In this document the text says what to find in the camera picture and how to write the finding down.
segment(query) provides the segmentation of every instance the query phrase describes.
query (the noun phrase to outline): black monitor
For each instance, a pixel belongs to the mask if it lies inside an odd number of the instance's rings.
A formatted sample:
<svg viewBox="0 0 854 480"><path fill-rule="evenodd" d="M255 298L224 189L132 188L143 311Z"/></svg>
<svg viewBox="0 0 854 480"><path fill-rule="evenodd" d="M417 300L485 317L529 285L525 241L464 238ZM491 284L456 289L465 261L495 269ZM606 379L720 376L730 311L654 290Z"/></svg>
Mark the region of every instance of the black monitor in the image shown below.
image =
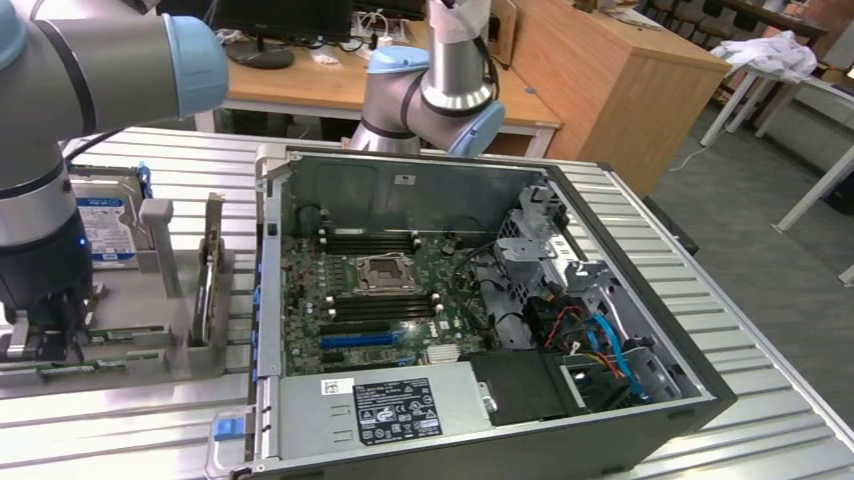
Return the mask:
<svg viewBox="0 0 854 480"><path fill-rule="evenodd" d="M252 45L237 42L227 46L228 57L256 68L284 68L293 54L281 46L264 44L264 37L285 44L349 40L353 0L219 0L212 23L216 28L240 30L256 36Z"/></svg>
<svg viewBox="0 0 854 480"><path fill-rule="evenodd" d="M356 10L375 12L383 9L388 18L424 19L424 0L355 0Z"/></svg>

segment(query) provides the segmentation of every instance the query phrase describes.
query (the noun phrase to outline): light blue joint cap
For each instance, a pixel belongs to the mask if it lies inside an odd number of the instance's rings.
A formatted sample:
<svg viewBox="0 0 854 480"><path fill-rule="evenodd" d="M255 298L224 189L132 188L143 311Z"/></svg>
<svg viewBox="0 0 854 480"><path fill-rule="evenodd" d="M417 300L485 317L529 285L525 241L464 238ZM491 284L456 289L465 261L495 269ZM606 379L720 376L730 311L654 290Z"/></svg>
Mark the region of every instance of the light blue joint cap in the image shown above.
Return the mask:
<svg viewBox="0 0 854 480"><path fill-rule="evenodd" d="M468 125L468 129L459 136L448 153L456 157L476 157L495 140L497 131L504 123L504 105L492 102L483 109L480 115Z"/></svg>
<svg viewBox="0 0 854 480"><path fill-rule="evenodd" d="M216 35L201 20L164 14L163 21L172 47L177 112L185 117L225 100L228 63Z"/></svg>
<svg viewBox="0 0 854 480"><path fill-rule="evenodd" d="M8 0L0 0L0 70L9 66L24 50L26 29Z"/></svg>
<svg viewBox="0 0 854 480"><path fill-rule="evenodd" d="M391 45L371 54L368 73L403 73L429 68L429 53L413 47Z"/></svg>

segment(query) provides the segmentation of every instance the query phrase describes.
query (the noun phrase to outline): hard drive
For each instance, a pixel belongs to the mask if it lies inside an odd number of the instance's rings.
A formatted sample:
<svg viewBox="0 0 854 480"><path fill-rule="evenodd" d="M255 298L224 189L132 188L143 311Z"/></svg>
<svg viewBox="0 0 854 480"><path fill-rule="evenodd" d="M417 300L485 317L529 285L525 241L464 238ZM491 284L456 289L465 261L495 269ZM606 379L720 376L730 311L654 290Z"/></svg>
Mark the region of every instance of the hard drive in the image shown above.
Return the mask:
<svg viewBox="0 0 854 480"><path fill-rule="evenodd" d="M96 269L137 268L136 253L153 249L139 211L149 197L145 167L69 167L70 183Z"/></svg>

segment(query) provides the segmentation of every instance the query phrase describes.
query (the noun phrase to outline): wooden cabinet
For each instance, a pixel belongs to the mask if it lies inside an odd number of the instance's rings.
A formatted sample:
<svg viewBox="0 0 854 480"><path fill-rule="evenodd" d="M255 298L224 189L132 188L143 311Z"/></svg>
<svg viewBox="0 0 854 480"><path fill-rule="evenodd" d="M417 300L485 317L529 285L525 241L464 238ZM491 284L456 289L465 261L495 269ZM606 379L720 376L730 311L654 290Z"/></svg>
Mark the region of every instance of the wooden cabinet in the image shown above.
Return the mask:
<svg viewBox="0 0 854 480"><path fill-rule="evenodd" d="M512 68L563 121L548 158L607 163L644 196L728 64L667 30L516 0Z"/></svg>

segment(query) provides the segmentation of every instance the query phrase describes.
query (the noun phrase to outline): blue latch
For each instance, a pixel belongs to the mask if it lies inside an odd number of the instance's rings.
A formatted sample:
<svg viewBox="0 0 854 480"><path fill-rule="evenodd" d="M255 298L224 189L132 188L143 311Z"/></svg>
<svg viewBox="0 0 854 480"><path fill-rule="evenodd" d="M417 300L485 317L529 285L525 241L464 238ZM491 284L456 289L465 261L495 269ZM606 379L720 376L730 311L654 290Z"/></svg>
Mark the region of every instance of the blue latch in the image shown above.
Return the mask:
<svg viewBox="0 0 854 480"><path fill-rule="evenodd" d="M237 440L245 435L245 420L243 418L223 418L213 425L213 440Z"/></svg>

